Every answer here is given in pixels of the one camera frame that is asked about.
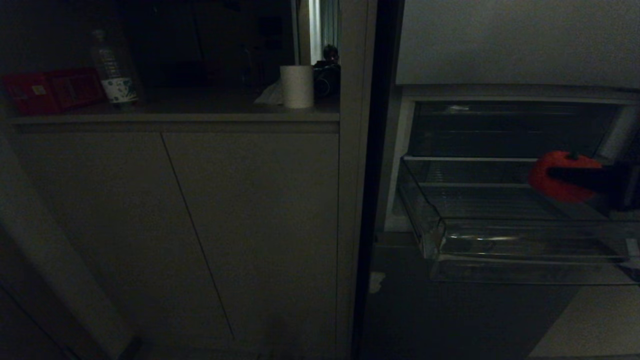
red object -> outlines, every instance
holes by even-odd
[[[23,115],[61,113],[106,100],[91,67],[6,75],[3,83]]]
[[[583,202],[594,196],[591,190],[550,177],[547,170],[552,167],[602,168],[602,164],[583,155],[552,151],[538,159],[529,173],[531,187],[556,200]]]

bottle label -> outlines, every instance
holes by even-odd
[[[131,102],[138,100],[131,78],[114,78],[102,80],[102,87],[107,93],[109,102]]]

white cabinet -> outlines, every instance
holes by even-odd
[[[235,346],[333,357],[338,135],[164,139]]]
[[[144,340],[228,343],[160,134],[17,135],[14,147],[73,246]]]
[[[640,88],[637,0],[406,0],[398,85]]]

crisper drawer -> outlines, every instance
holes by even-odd
[[[603,199],[567,204],[526,184],[533,162],[403,158],[398,190],[431,278],[541,284],[640,282],[640,220]]]

shelf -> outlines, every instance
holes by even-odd
[[[639,283],[640,217],[607,211],[602,199],[544,197],[525,182],[531,165],[403,160],[399,192],[422,253],[434,263],[432,279]]]
[[[153,89],[147,103],[123,112],[104,102],[56,115],[8,117],[12,125],[102,122],[338,122],[339,98],[321,99],[313,108],[254,104],[259,94],[247,90]]]

